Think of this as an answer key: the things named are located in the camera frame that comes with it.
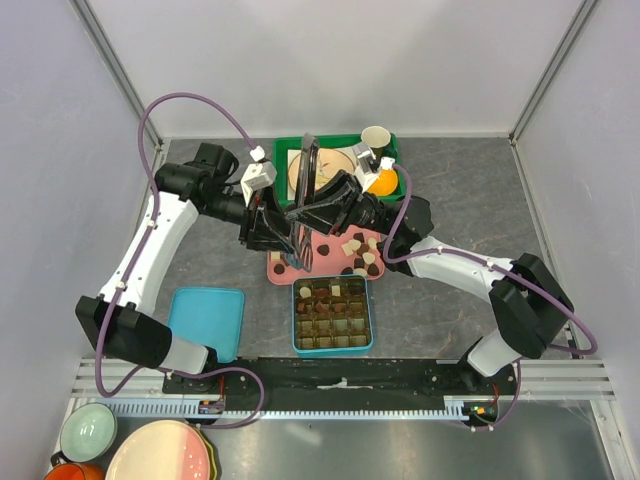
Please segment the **metal tongs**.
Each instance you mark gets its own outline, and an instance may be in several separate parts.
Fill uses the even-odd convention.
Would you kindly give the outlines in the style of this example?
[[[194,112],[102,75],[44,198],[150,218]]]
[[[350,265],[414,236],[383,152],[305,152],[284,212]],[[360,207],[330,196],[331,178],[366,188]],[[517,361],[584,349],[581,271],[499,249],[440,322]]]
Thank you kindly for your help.
[[[291,224],[291,265],[306,272],[311,271],[313,264],[312,233],[310,227],[301,223],[300,211],[314,202],[319,149],[319,141],[315,136],[306,133],[302,137],[295,201],[293,209],[287,212],[287,219]]]

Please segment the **pink chocolate tray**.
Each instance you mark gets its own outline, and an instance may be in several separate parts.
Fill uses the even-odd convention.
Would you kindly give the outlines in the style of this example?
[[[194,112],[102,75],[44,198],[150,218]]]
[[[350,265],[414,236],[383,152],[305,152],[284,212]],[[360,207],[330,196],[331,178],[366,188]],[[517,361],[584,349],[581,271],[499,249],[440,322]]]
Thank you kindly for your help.
[[[351,226],[341,236],[323,236],[313,232],[311,246],[313,263],[310,272],[296,269],[279,252],[267,255],[266,274],[277,286],[286,286],[299,278],[336,276],[355,272],[370,281],[385,273],[385,264],[378,243],[379,233]]]

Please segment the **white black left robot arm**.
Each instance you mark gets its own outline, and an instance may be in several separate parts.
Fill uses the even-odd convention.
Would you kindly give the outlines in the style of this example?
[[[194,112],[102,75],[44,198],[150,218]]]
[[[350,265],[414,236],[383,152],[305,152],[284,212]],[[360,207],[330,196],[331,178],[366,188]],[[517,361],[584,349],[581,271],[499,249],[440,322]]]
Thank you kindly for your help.
[[[200,216],[239,226],[239,240],[249,249],[290,252],[291,228],[277,200],[276,167],[257,159],[234,188],[228,179],[238,165],[224,147],[203,143],[194,160],[157,170],[144,221],[122,261],[96,296],[83,296],[76,305],[98,359],[183,372],[198,393],[216,388],[215,349],[181,338],[153,314],[177,248]]]

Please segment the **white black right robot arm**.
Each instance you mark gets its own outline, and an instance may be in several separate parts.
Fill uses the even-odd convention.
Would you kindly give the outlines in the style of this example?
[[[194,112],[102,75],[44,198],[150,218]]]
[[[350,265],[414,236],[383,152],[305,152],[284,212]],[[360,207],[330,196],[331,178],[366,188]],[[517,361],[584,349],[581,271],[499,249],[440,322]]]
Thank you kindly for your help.
[[[412,192],[431,204],[433,236],[470,252],[515,259],[541,253],[518,173],[494,178],[409,167]],[[496,328],[489,303],[442,282],[386,272],[370,284],[372,358],[458,359]]]

